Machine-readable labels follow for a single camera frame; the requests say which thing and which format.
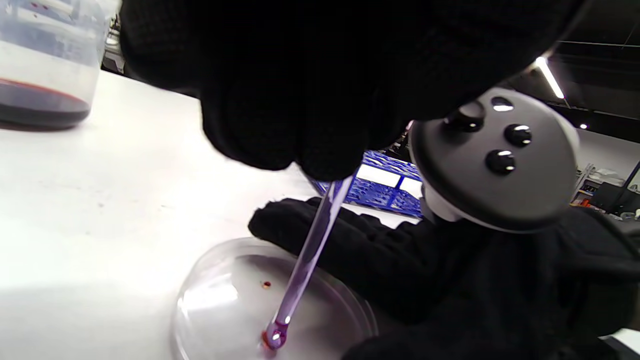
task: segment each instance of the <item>dark red liquid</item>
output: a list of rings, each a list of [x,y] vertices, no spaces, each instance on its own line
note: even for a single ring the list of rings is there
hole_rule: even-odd
[[[0,79],[0,122],[63,129],[84,120],[90,110],[71,95]]]

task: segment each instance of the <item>petri dish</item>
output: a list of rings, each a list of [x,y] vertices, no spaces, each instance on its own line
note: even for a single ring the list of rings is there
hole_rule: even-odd
[[[213,247],[195,264],[176,301],[176,360],[328,360],[378,335],[369,304],[321,269],[277,352],[260,335],[280,305],[296,258],[266,241],[243,238]]]

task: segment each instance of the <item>black ceiling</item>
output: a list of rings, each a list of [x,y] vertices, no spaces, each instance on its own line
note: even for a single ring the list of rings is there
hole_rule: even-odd
[[[640,143],[639,23],[638,0],[594,1],[549,58],[566,101],[538,70],[503,85],[546,102],[574,126]]]

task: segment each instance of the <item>white lab bench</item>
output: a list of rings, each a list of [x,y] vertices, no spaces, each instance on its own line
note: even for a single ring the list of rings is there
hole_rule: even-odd
[[[196,99],[107,72],[77,128],[0,130],[0,169],[0,359],[171,359],[198,257],[268,201],[316,194],[296,167],[217,153]]]

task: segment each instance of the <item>black glove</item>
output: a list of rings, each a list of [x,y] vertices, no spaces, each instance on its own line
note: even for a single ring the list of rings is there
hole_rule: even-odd
[[[256,211],[259,238],[298,254],[319,199]],[[548,359],[591,346],[633,315],[635,249],[601,217],[572,209],[537,234],[467,221],[390,229],[342,209],[319,266],[407,328],[352,348],[357,359]]]
[[[269,203],[255,212],[249,230],[297,255],[319,204],[318,197]],[[396,320],[416,324],[436,295],[436,254],[430,243],[414,241],[431,228],[429,222],[405,222],[391,229],[375,217],[343,208],[318,265]],[[405,293],[413,296],[397,296]]]
[[[120,40],[139,77],[199,94],[224,155],[324,181],[529,66],[586,2],[124,0]]]

